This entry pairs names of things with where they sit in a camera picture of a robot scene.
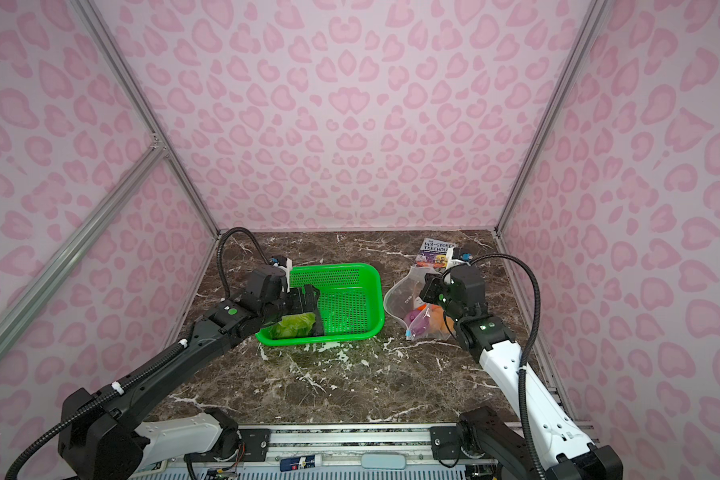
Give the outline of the orange toy pumpkin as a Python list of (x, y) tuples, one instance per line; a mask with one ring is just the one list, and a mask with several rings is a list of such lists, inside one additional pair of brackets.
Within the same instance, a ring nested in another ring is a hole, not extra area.
[(430, 308), (429, 334), (432, 337), (448, 339), (454, 333), (454, 322), (439, 306)]

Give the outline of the purple red onion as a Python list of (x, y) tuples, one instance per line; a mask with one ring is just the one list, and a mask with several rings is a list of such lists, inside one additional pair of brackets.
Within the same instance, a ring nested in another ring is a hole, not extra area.
[(408, 340), (416, 340), (424, 338), (429, 334), (430, 315), (427, 310), (411, 311), (407, 317), (406, 338)]

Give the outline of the clear zip top bag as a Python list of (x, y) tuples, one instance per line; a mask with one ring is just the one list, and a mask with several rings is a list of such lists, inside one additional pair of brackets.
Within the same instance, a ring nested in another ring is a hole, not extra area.
[[(403, 279), (393, 285), (391, 289), (385, 294), (383, 299), (385, 313), (388, 317), (398, 321), (401, 324), (401, 326), (405, 330), (406, 340), (408, 340), (406, 338), (407, 315), (414, 310), (427, 310), (430, 315), (430, 308), (432, 306), (437, 306), (424, 303), (419, 298), (419, 293), (424, 286), (425, 275), (427, 273), (436, 273), (436, 270), (430, 267), (411, 267), (409, 269), (409, 272), (403, 277)], [(424, 338), (408, 341), (418, 341), (424, 339), (447, 340), (432, 337), (430, 334), (428, 334)]]

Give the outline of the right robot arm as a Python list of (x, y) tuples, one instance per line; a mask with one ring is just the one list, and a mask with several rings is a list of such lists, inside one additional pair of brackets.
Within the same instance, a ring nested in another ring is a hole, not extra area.
[(519, 430), (513, 430), (488, 406), (461, 414), (453, 458), (494, 459), (516, 479), (622, 478), (618, 454), (597, 445), (557, 403), (514, 332), (489, 310), (485, 292), (479, 268), (462, 264), (426, 274), (419, 294), (453, 320), (456, 341), (493, 379), (520, 420)]

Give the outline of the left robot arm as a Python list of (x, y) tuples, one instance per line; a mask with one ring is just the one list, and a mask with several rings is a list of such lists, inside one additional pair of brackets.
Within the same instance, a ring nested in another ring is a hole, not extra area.
[(144, 424), (173, 390), (260, 330), (296, 314), (319, 313), (320, 291), (293, 287), (277, 266), (252, 272), (232, 298), (207, 310), (185, 338), (95, 393), (81, 388), (63, 404), (58, 453), (80, 479), (127, 479), (143, 466), (185, 455), (237, 455), (238, 424), (213, 407), (167, 432)]

